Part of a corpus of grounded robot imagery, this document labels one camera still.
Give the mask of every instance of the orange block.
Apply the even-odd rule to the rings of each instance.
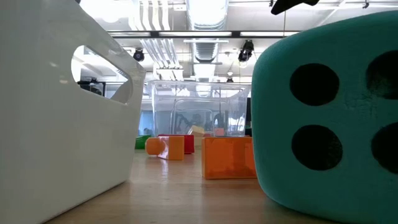
[[[206,179],[257,178],[252,138],[203,138],[201,168]]]
[[[183,160],[184,137],[183,136],[159,136],[149,138],[145,143],[148,155],[156,155],[162,159]]]

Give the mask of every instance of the transparent container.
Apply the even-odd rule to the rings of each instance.
[[[250,85],[155,80],[154,130],[159,134],[244,136]]]

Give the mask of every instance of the table surface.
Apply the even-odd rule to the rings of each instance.
[[[136,150],[127,182],[46,224],[333,223],[280,206],[257,179],[202,179],[200,153],[166,161]]]

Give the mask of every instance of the air duct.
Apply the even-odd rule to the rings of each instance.
[[[223,30],[228,11],[228,0],[186,0],[190,30]],[[211,63],[218,55],[219,43],[193,43],[194,62]],[[210,78],[215,65],[193,66],[197,78]]]

